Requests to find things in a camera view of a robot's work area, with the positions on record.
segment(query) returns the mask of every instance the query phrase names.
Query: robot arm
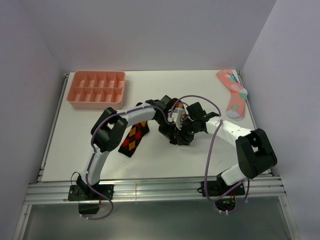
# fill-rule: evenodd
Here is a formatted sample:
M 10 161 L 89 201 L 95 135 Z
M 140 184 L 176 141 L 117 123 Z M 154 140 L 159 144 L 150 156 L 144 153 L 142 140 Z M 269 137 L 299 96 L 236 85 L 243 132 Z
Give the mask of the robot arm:
M 120 144 L 126 128 L 142 121 L 156 120 L 159 124 L 159 132 L 174 145 L 190 145 L 194 134 L 198 132 L 210 134 L 215 132 L 220 123 L 218 114 L 214 112 L 207 114 L 196 102 L 186 108 L 188 112 L 186 117 L 184 108 L 176 107 L 171 111 L 176 101 L 177 98 L 171 99 L 164 96 L 161 100 L 148 100 L 130 110 L 115 111 L 107 108 L 102 113 L 91 130 L 92 135 L 106 118 L 111 115 L 116 116 L 110 118 L 96 131 L 94 145 L 97 147 L 90 170 L 87 171 L 91 158 L 76 182 L 83 193 L 88 195 L 88 200 L 90 199 L 88 183 L 93 188 L 99 184 L 105 161 L 109 153 Z M 275 153 L 262 129 L 250 130 L 224 120 L 217 135 L 234 145 L 238 156 L 236 165 L 217 176 L 217 186 L 222 186 L 220 190 L 223 191 L 222 193 L 229 186 L 246 178 L 253 179 L 277 164 Z

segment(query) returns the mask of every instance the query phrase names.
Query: pink compartment tray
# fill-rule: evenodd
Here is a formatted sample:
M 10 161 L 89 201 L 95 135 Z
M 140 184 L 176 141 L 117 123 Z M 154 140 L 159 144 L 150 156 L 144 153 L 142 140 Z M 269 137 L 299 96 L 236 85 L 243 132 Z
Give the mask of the pink compartment tray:
M 122 109 L 125 79 L 123 71 L 77 71 L 66 99 L 75 109 Z

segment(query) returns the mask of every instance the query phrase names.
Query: sock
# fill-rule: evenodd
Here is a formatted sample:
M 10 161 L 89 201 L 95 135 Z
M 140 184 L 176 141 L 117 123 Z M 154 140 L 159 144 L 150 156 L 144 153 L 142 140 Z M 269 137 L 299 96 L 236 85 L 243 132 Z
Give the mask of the sock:
M 142 137 L 148 132 L 149 127 L 147 121 L 138 122 L 137 124 L 133 125 L 130 132 L 121 144 L 118 152 L 131 158 L 141 142 Z
M 247 90 L 241 86 L 231 70 L 223 69 L 216 76 L 230 90 L 231 98 L 226 108 L 226 114 L 236 120 L 241 121 L 246 114 Z

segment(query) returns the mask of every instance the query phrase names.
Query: green polka dot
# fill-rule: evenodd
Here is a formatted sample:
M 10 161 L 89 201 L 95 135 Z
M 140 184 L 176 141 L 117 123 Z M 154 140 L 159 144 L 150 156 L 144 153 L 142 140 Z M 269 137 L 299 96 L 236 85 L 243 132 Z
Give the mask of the green polka dot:
M 242 98 L 243 100 L 246 100 L 246 99 L 247 99 L 248 94 L 245 94 L 245 93 L 241 93 L 241 92 L 239 92 L 239 96 L 240 96 L 240 98 Z
M 239 110 L 239 106 L 238 106 L 238 105 L 232 105 L 232 106 L 231 106 L 231 109 L 233 109 L 233 110 Z

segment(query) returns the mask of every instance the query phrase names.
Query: pink sock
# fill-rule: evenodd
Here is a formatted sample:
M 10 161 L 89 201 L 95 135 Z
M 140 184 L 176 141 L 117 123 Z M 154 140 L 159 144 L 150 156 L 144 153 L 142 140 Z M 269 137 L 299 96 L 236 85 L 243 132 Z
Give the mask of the pink sock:
M 246 114 L 247 90 L 232 78 L 232 71 L 223 69 L 217 72 L 218 79 L 230 90 L 231 98 L 226 108 L 226 114 L 236 120 L 244 119 Z

